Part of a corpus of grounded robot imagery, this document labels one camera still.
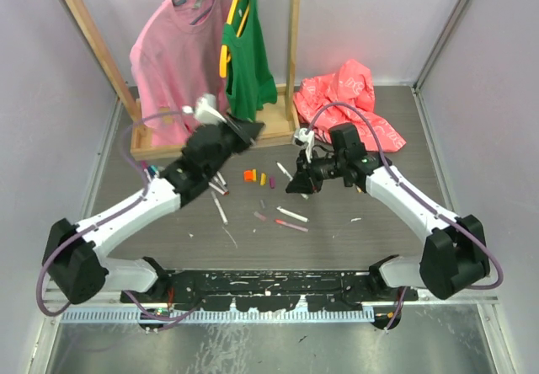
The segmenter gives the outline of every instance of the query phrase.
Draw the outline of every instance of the marker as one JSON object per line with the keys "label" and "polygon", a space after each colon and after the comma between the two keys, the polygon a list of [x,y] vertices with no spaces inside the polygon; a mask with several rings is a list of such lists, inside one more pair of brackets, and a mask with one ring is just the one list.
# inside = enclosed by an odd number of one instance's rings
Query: marker
{"label": "marker", "polygon": [[227,188],[226,186],[223,186],[222,183],[221,183],[221,181],[220,181],[216,176],[213,177],[213,181],[214,181],[215,184],[216,184],[217,186],[219,186],[219,187],[220,187],[226,194],[228,194],[228,191],[229,191],[228,188]]}
{"label": "marker", "polygon": [[222,210],[221,203],[217,199],[216,194],[212,191],[211,197],[213,197],[213,202],[216,203],[217,210],[219,211],[219,214],[221,215],[222,223],[225,225],[228,225],[227,216],[225,216],[225,212]]}
{"label": "marker", "polygon": [[227,195],[228,194],[228,191],[225,191],[223,189],[221,189],[219,186],[217,186],[215,183],[213,182],[210,182],[209,183],[210,187],[215,190],[217,193],[219,193],[220,195]]}
{"label": "marker", "polygon": [[284,222],[283,220],[275,220],[275,222],[277,222],[279,225],[282,225],[284,227],[296,229],[297,231],[309,232],[309,230],[305,227],[300,227],[299,225],[290,224],[288,222]]}
{"label": "marker", "polygon": [[225,182],[225,178],[222,177],[221,172],[217,172],[217,178],[219,178],[219,180],[221,181],[221,184],[223,186],[228,187],[228,184],[227,184],[227,182]]}
{"label": "marker", "polygon": [[[280,171],[290,180],[292,181],[294,178],[292,178],[292,175],[285,169],[283,165],[280,164],[280,162],[277,162],[277,166],[279,167]],[[308,195],[302,193],[302,197],[307,200],[309,198]]]}
{"label": "marker", "polygon": [[292,218],[296,218],[297,220],[301,222],[309,222],[309,219],[305,216],[300,216],[299,214],[296,214],[295,212],[285,210],[283,207],[277,207],[277,210],[285,214],[286,216],[291,216]]}
{"label": "marker", "polygon": [[261,220],[261,221],[266,221],[266,216],[263,216],[263,215],[260,214],[258,211],[255,211],[253,214],[254,214],[254,216],[256,216],[259,220]]}
{"label": "marker", "polygon": [[285,169],[285,167],[283,165],[280,164],[280,162],[277,163],[277,166],[279,167],[280,171],[285,174],[285,176],[289,179],[289,180],[292,180],[294,178],[292,178],[292,175],[288,173],[288,171]]}

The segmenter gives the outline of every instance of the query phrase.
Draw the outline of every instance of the orange block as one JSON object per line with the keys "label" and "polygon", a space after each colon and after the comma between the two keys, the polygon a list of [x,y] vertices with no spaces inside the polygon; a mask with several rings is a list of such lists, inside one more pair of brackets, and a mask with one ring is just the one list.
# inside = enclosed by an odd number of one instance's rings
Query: orange block
{"label": "orange block", "polygon": [[243,172],[243,180],[246,182],[252,182],[254,180],[253,170],[246,170]]}

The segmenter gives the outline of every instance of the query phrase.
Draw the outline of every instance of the wooden clothes rack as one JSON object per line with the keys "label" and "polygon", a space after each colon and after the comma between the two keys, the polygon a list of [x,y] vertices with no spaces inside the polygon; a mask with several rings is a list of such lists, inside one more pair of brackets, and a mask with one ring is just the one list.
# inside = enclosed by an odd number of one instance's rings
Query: wooden clothes rack
{"label": "wooden clothes rack", "polygon": [[[84,33],[86,40],[92,47],[107,78],[127,113],[133,122],[141,119],[141,106],[135,100],[125,84],[109,48],[94,23],[83,0],[65,0],[73,17]],[[294,80],[296,76],[296,45],[297,24],[299,19],[300,0],[290,0],[290,17],[288,29],[288,75],[286,84],[277,85],[278,99],[276,104],[267,104],[264,109],[257,113],[257,120],[263,121],[266,128],[259,139],[260,147],[282,145],[291,142],[291,136],[299,125],[296,108],[292,100],[294,94]],[[137,160],[170,158],[179,156],[181,146],[169,145],[152,147],[152,129],[144,125],[133,128],[131,137],[131,154]]]}

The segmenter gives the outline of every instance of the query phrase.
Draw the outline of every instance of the wooden floor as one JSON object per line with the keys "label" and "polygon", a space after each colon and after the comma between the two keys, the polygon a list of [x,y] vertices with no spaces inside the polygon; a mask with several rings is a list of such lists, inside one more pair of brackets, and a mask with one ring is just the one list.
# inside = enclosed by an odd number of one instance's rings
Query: wooden floor
{"label": "wooden floor", "polygon": [[[389,158],[426,195],[441,202],[434,168],[410,88],[376,89],[376,112],[384,116],[408,142]],[[129,124],[124,112],[120,132]],[[285,193],[286,177],[275,161],[291,173],[298,153],[292,145],[255,149],[231,159],[222,170],[231,194],[219,197],[229,225],[204,193],[183,210],[142,229],[120,245],[112,257],[152,256],[167,268],[201,269],[365,269],[390,254],[416,254],[419,241],[382,203],[346,189],[342,181],[327,182],[317,195],[304,200]],[[276,178],[276,188],[243,182],[243,170],[256,168]],[[111,151],[94,211],[102,211],[141,188],[138,175]],[[264,199],[268,208],[260,210]],[[283,217],[277,206],[307,216],[308,233],[277,225]],[[268,217],[262,222],[254,211]]]}

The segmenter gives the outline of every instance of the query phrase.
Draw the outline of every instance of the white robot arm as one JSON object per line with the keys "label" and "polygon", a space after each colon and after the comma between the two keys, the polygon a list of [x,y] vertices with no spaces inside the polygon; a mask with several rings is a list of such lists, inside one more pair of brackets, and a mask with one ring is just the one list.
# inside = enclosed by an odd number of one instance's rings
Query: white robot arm
{"label": "white robot arm", "polygon": [[[460,218],[436,204],[380,153],[367,153],[353,124],[335,126],[329,133],[333,155],[319,158],[312,150],[312,132],[296,132],[295,142],[304,149],[296,160],[297,171],[286,192],[317,193],[325,179],[343,178],[345,186],[355,185],[384,203],[409,226],[424,247],[417,256],[394,255],[371,266],[374,291],[413,286],[427,288],[446,299],[488,275],[488,256],[479,248],[486,249],[483,226],[476,217]],[[471,242],[469,236],[480,244]]]}
{"label": "white robot arm", "polygon": [[[70,303],[85,302],[102,289],[156,294],[166,290],[168,275],[154,259],[133,261],[108,256],[133,233],[189,204],[208,188],[234,153],[254,144],[264,123],[223,117],[211,104],[213,99],[209,96],[197,102],[195,118],[201,126],[185,144],[182,157],[170,163],[144,190],[77,224],[66,219],[53,224],[43,265],[48,265],[52,280]],[[66,247],[51,260],[61,246]]]}

